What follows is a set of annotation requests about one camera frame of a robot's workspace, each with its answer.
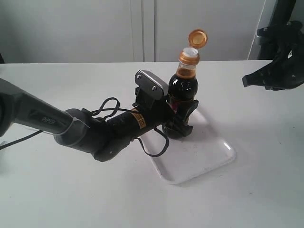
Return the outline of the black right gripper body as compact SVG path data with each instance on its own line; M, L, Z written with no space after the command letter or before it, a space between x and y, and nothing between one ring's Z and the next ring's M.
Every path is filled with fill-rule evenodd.
M303 24L297 20L272 25L257 30L260 44L277 45L272 62L279 62L277 71L280 87L264 87L266 90L290 90L304 84L304 34Z

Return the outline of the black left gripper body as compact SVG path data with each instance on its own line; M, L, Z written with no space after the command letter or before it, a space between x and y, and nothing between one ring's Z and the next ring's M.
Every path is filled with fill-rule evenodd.
M166 124L170 128L181 126L181 120L168 105L166 96L157 100L138 87L135 96L132 128L149 128L160 124Z

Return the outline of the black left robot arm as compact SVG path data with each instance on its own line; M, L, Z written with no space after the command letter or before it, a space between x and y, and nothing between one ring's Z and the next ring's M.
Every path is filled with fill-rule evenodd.
M102 106L95 111L61 111L4 79L0 81L1 135L12 124L21 124L36 129L37 134L51 133L58 144L89 153L100 162L111 160L151 129L181 120L164 99L156 100L152 108L137 104L117 115L119 110L117 103L105 117L98 117L104 111Z

